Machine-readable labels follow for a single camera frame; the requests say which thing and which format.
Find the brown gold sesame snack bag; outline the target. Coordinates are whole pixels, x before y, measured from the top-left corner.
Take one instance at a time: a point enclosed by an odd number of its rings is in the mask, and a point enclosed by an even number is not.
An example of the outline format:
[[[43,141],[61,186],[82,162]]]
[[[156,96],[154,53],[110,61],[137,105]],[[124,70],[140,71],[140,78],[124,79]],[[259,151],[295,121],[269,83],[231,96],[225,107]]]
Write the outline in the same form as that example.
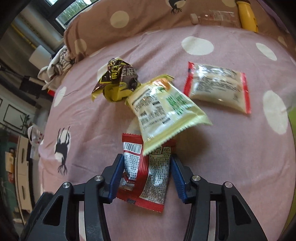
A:
[[[129,97],[141,83],[132,65],[124,60],[112,58],[108,61],[107,71],[99,78],[92,93],[94,101],[100,94],[110,102],[118,102]]]

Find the yellow drink bottle red cap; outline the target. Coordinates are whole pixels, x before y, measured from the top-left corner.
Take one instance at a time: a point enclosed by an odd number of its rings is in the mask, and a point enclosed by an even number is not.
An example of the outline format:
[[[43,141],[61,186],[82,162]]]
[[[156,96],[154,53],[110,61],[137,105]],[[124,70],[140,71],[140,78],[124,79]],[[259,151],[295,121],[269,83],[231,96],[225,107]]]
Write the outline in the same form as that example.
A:
[[[236,1],[243,29],[258,33],[258,24],[249,1]]]

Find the white red-edged snack packet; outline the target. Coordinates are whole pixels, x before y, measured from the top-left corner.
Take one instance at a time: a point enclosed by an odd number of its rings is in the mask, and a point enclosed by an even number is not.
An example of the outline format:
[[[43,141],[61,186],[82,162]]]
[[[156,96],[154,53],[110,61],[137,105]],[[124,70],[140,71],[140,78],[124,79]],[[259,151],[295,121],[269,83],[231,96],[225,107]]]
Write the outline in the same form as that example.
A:
[[[246,74],[232,69],[188,63],[184,94],[191,99],[220,104],[251,113]]]

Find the white wooden cabinet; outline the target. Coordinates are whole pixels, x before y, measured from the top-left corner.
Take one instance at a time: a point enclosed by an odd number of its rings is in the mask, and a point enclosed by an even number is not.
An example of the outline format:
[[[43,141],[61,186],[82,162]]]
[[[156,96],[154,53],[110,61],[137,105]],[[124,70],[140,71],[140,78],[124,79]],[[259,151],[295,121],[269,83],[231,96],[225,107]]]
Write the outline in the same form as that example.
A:
[[[29,184],[28,147],[29,139],[19,136],[16,149],[15,185],[19,209],[31,213],[33,208]]]

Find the clear plastic water bottle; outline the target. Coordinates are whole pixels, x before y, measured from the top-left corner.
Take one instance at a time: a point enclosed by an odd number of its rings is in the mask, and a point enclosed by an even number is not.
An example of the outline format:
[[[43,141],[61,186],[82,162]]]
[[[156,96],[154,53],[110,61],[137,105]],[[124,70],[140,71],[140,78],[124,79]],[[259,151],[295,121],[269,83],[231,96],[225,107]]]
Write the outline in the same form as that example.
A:
[[[208,10],[203,11],[200,15],[191,13],[190,20],[193,25],[241,28],[237,16],[231,11]]]

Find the pale yellow snack packet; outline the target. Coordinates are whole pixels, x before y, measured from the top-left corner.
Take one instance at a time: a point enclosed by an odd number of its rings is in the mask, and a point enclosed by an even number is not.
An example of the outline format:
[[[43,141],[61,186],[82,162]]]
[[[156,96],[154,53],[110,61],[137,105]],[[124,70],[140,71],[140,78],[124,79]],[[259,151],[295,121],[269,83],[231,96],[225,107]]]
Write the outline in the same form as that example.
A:
[[[173,79],[166,74],[157,76],[126,99],[138,118],[144,156],[187,128],[212,124],[207,114],[172,84]]]

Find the red snack packet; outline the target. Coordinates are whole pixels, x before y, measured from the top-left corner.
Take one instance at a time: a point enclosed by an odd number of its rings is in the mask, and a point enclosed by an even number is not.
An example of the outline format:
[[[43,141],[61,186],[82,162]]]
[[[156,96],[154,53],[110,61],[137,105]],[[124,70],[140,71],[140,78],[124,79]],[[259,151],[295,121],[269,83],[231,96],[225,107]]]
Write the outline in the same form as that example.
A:
[[[176,141],[170,139],[144,156],[140,135],[123,133],[124,172],[117,198],[145,209],[163,212]]]

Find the white patterned cloth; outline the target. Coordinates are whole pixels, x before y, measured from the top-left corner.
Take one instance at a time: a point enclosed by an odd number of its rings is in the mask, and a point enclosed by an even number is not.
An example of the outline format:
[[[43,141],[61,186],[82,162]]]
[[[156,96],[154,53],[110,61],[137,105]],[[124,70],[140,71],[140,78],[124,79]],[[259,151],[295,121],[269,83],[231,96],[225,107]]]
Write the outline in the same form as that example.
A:
[[[49,89],[56,91],[62,84],[64,77],[71,69],[74,62],[74,59],[71,59],[67,46],[64,45],[54,56],[48,66],[41,68],[38,73],[38,78],[45,82],[42,90]]]

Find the pink polka dot bedsheet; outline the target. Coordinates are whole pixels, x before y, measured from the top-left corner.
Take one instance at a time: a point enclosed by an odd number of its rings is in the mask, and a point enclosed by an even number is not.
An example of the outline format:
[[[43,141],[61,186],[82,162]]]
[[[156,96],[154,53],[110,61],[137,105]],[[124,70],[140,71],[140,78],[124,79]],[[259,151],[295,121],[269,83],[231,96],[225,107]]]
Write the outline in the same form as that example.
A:
[[[269,240],[286,223],[295,189],[295,145],[287,112],[295,106],[295,42],[259,2],[251,2],[259,33],[239,27],[193,25],[191,14],[237,13],[234,1],[99,1],[67,27],[64,40],[75,60],[56,95],[39,147],[41,190],[79,184],[100,174],[122,152],[121,136],[137,131],[124,102],[91,99],[107,62],[119,57],[141,82],[168,74],[183,89],[188,62],[244,72],[251,114],[199,102],[211,126],[179,133],[176,152],[209,182],[232,182]]]

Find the black window frame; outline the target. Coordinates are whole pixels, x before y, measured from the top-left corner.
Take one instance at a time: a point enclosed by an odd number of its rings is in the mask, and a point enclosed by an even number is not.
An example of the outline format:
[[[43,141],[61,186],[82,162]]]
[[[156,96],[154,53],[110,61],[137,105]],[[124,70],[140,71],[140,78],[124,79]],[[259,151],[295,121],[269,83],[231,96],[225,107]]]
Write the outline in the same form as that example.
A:
[[[70,21],[97,0],[41,0],[33,1],[35,8],[60,33],[63,34]]]

